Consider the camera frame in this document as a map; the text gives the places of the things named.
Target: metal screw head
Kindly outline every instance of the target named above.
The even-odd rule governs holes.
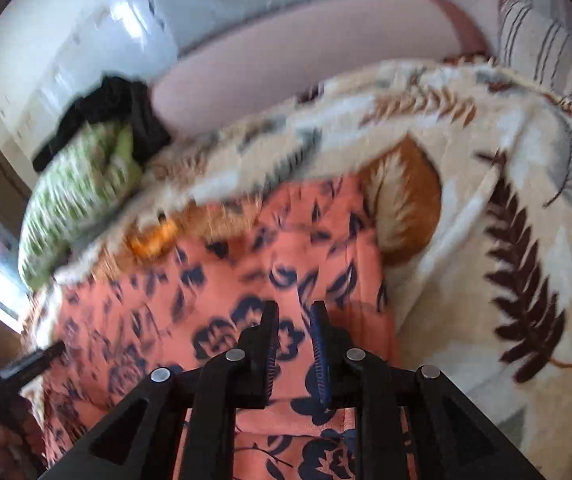
[[[442,374],[442,371],[434,365],[424,365],[421,367],[421,374],[426,379],[436,379]]]
[[[157,370],[153,370],[153,373],[150,374],[150,378],[155,383],[163,383],[170,379],[170,370],[168,370],[168,368],[157,368]]]
[[[346,357],[351,361],[362,361],[366,357],[366,352],[361,348],[351,348],[346,352]]]
[[[231,362],[241,361],[245,357],[245,352],[240,348],[231,348],[226,352],[226,359]]]

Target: fleece blanket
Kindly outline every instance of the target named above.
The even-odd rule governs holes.
[[[274,300],[279,346],[271,404],[237,415],[235,477],[312,479],[326,451],[354,463],[341,438],[355,443],[352,410],[319,402],[309,310],[325,300],[332,323],[349,330],[354,344],[394,359],[363,204],[354,175],[286,184],[240,235],[209,244],[180,236],[146,269],[67,288],[54,334],[67,352],[43,379],[49,462],[155,368],[191,370],[233,348],[240,332],[258,323],[263,302]]]
[[[295,177],[359,175],[400,364],[442,368],[547,479],[572,479],[572,102],[492,61],[383,62],[160,157],[58,281],[136,268],[132,232],[261,189],[312,130]],[[32,340],[51,336],[60,287],[41,293]]]

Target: pillow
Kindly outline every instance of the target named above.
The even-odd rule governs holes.
[[[141,178],[130,125],[86,124],[35,186],[19,239],[19,275],[32,290],[70,243],[122,203]]]
[[[498,57],[572,101],[572,2],[505,0]]]

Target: bedsheet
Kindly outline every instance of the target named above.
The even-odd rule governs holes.
[[[572,102],[492,60],[383,62],[169,150],[149,170],[165,180],[59,281],[133,265],[124,236],[250,192],[311,129],[295,178],[359,175],[402,366],[436,364],[547,479],[572,479]],[[37,305],[37,333],[56,306]]]
[[[347,329],[355,344],[394,362],[384,298],[356,175],[285,184],[265,201],[255,224],[238,235],[210,244],[180,236],[153,266],[68,287],[55,329],[67,352],[43,379],[49,462],[146,374],[162,366],[200,367],[232,348],[244,328],[258,323],[264,301],[274,300],[279,333],[271,404],[262,412],[238,413],[235,476],[310,478],[305,455],[325,444],[348,453],[328,435],[354,433],[352,410],[326,410],[319,402],[310,306],[325,300],[333,324]],[[259,436],[274,435],[267,445],[271,451],[247,448],[247,435],[264,447],[266,438]],[[273,449],[279,435],[309,439],[298,439],[304,450],[297,457],[292,438],[283,437],[280,449]],[[265,462],[269,457],[264,468],[255,468],[253,454]]]

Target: orange floral fabric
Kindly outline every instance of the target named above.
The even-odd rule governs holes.
[[[64,291],[56,335],[67,352],[44,378],[50,463],[146,374],[200,367],[279,304],[271,405],[237,416],[235,477],[354,476],[354,415],[319,402],[309,308],[325,300],[353,342],[395,361],[381,259],[359,180],[288,184],[242,235],[179,237],[154,266]]]

